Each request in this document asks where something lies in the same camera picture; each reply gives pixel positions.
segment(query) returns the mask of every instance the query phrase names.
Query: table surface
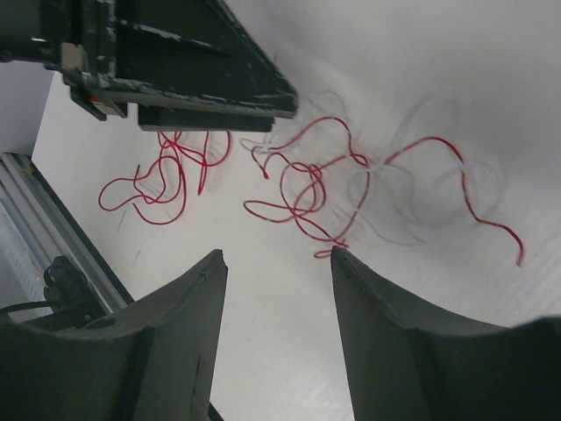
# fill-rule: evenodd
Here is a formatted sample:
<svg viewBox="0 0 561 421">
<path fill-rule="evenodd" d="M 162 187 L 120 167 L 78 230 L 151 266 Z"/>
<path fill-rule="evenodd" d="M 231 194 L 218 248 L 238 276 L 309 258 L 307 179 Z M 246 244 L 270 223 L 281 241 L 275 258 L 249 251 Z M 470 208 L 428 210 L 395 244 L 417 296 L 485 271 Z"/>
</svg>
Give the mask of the table surface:
<svg viewBox="0 0 561 421">
<path fill-rule="evenodd" d="M 394 131 L 434 82 L 468 94 L 461 146 L 501 168 L 506 190 L 493 216 L 524 239 L 522 268 L 515 242 L 483 226 L 440 245 L 351 250 L 447 310 L 515 325 L 561 313 L 561 54 L 553 41 L 561 30 L 558 2 L 501 1 L 228 3 L 301 93 L 336 88 L 360 98 L 372 139 Z M 211 399 L 225 419 L 352 420 L 329 262 L 311 257 L 317 244 L 295 226 L 244 211 L 245 199 L 279 195 L 246 150 L 234 147 L 173 225 L 98 208 L 106 182 L 157 152 L 154 134 L 133 117 L 97 122 L 55 76 L 33 161 L 131 294 L 145 296 L 224 250 L 230 273 Z M 196 176 L 188 165 L 191 187 Z"/>
</svg>

